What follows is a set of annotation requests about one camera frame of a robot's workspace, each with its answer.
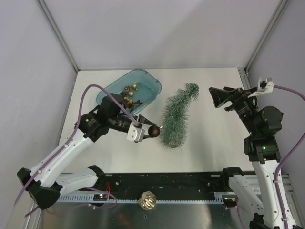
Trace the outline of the dark brown ball ornament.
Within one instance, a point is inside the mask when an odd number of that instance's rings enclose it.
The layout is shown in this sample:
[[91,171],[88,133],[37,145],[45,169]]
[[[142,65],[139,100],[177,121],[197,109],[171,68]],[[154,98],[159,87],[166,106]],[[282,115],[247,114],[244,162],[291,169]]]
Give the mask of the dark brown ball ornament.
[[160,128],[156,125],[152,125],[149,127],[148,129],[148,135],[151,137],[151,138],[156,138],[160,135]]

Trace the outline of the small frosted christmas tree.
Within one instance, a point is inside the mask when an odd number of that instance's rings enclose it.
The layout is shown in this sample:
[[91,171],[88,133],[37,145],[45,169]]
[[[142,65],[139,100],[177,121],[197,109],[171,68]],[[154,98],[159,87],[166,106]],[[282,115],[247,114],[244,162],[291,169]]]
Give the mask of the small frosted christmas tree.
[[187,138],[190,105],[199,97],[196,83],[185,83],[173,96],[168,97],[162,115],[161,143],[167,148],[181,147]]

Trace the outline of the gold mirror ball ornament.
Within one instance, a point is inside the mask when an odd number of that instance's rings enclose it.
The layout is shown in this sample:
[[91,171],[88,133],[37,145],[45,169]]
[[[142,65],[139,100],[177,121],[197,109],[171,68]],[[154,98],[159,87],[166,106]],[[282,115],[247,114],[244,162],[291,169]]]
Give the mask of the gold mirror ball ornament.
[[144,210],[155,209],[157,205],[156,195],[150,191],[143,192],[139,199],[139,205]]

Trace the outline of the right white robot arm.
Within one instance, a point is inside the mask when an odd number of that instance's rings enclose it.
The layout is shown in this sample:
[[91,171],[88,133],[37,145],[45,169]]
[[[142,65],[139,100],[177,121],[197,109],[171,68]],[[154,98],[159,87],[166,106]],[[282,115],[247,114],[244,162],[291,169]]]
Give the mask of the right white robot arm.
[[209,88],[214,106],[221,107],[231,102],[226,111],[236,111],[249,132],[244,139],[244,153],[255,171],[261,197],[246,184],[242,170],[238,167],[223,169],[226,176],[220,179],[224,191],[234,191],[237,201],[252,215],[250,229],[298,229],[299,226],[289,208],[285,195],[281,167],[288,159],[281,158],[275,134],[282,129],[283,113],[274,106],[258,110],[257,96],[271,93],[275,88],[269,84],[265,88],[224,87]]

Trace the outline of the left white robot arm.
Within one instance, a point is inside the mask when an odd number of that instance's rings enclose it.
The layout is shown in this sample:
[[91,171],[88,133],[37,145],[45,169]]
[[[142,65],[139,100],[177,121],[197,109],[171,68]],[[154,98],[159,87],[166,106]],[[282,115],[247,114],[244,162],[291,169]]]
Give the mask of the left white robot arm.
[[160,128],[144,116],[135,116],[137,123],[134,124],[121,113],[119,106],[123,103],[120,94],[103,97],[101,104],[82,115],[72,134],[39,165],[31,169],[21,168],[17,172],[17,177],[38,208],[48,209],[61,196],[76,190],[91,187],[99,191],[104,188],[106,174],[96,165],[67,175],[62,175],[62,171],[78,154],[108,134],[110,129],[127,133],[127,140],[135,143],[159,136]]

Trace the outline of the teal plastic bin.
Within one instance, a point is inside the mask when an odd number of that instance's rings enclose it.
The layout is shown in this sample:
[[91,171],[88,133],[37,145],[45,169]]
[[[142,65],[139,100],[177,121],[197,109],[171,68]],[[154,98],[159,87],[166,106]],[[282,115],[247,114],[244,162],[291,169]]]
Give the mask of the teal plastic bin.
[[162,90],[159,80],[143,69],[132,70],[108,85],[105,90],[120,94],[131,107],[125,109],[132,115],[148,106]]

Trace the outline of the frosted pine cone ornament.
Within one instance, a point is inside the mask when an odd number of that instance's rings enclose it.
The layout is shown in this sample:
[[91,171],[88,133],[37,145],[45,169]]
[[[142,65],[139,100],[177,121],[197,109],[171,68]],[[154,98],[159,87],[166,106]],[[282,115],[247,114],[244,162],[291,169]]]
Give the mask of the frosted pine cone ornament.
[[131,90],[131,87],[129,85],[124,86],[124,91],[129,92]]

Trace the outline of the gold glitter ball ornament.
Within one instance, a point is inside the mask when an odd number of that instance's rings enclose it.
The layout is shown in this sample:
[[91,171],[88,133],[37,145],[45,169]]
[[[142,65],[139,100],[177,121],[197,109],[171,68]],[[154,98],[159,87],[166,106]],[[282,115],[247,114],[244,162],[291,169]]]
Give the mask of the gold glitter ball ornament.
[[137,85],[136,83],[133,83],[133,84],[132,84],[132,88],[133,88],[134,90],[138,91],[138,85]]

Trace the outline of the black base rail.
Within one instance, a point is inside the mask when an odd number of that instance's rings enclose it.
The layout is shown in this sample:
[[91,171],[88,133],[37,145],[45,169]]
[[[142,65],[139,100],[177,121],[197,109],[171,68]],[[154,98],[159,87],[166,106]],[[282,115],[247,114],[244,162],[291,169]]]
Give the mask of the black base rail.
[[110,193],[123,198],[140,197],[145,191],[156,198],[211,198],[215,192],[232,192],[228,178],[223,172],[114,173],[102,176],[92,187],[105,191],[110,185]]

